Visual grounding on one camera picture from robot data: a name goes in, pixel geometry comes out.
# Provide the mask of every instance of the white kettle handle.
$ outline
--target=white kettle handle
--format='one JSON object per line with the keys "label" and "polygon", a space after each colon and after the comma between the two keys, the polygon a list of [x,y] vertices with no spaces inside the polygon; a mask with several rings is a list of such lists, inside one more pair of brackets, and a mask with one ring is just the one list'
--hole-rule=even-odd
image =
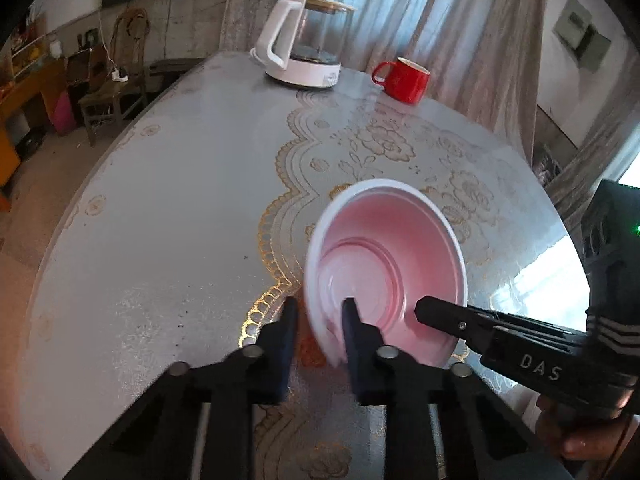
{"label": "white kettle handle", "polygon": [[[287,68],[304,8],[304,2],[297,0],[276,2],[255,45],[255,57],[265,67]],[[274,48],[273,44],[276,38],[278,38],[278,43]]]}

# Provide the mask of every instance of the kettle lid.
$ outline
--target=kettle lid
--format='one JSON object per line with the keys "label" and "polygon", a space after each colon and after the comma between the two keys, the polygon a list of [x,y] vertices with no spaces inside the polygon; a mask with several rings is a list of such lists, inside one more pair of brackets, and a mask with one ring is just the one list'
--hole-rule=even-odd
{"label": "kettle lid", "polygon": [[344,4],[342,2],[338,2],[336,0],[307,0],[310,4],[313,4],[315,7],[323,7],[328,10],[341,10],[343,12],[353,12],[354,10],[358,10],[355,7]]}

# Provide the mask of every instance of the mug handle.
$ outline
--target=mug handle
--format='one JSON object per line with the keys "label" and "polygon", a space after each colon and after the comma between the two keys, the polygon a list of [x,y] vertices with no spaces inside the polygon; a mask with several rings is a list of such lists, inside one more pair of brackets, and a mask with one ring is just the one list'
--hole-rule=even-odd
{"label": "mug handle", "polygon": [[380,72],[380,69],[383,66],[387,66],[387,65],[392,65],[392,66],[396,66],[396,62],[395,61],[383,61],[382,63],[380,63],[377,67],[375,67],[373,69],[373,72],[371,72],[371,80],[376,84],[376,85],[380,85],[380,86],[384,86],[385,85],[385,79],[376,79],[376,74],[378,72]]}

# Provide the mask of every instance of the red mug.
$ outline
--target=red mug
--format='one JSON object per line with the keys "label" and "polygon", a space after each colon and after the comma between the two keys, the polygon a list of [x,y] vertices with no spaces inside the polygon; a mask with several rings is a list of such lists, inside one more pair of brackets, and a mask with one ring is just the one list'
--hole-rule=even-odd
{"label": "red mug", "polygon": [[[377,79],[376,74],[386,65],[391,65],[391,70],[384,79]],[[382,86],[387,94],[410,105],[420,102],[430,77],[431,73],[425,67],[404,57],[396,61],[383,61],[371,73],[373,82]]]}

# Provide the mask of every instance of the electric kettle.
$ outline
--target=electric kettle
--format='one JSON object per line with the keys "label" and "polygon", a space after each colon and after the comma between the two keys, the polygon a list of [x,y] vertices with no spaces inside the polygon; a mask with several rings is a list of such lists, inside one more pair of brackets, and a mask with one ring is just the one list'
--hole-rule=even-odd
{"label": "electric kettle", "polygon": [[279,81],[302,88],[334,86],[355,10],[335,0],[279,0],[251,55]]}

